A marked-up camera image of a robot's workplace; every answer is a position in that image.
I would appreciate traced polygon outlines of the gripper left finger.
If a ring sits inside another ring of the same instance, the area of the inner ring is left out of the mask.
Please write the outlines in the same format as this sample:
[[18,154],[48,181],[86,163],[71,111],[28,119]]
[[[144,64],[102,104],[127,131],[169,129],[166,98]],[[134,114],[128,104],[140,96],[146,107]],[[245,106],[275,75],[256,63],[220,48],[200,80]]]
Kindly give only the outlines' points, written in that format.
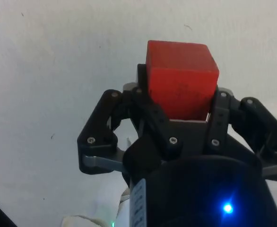
[[[183,140],[174,123],[147,92],[146,65],[138,64],[137,73],[138,81],[130,88],[106,90],[91,113],[77,139],[81,172],[144,174],[181,155]],[[125,119],[131,120],[138,140],[122,151],[114,131]]]

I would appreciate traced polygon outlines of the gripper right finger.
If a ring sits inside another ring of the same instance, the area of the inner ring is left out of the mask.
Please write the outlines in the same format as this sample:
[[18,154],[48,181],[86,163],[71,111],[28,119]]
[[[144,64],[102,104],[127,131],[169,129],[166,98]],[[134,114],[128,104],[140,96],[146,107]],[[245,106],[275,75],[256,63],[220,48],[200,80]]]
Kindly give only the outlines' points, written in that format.
[[237,100],[219,87],[210,108],[208,152],[261,168],[263,177],[277,177],[277,119],[258,99]]

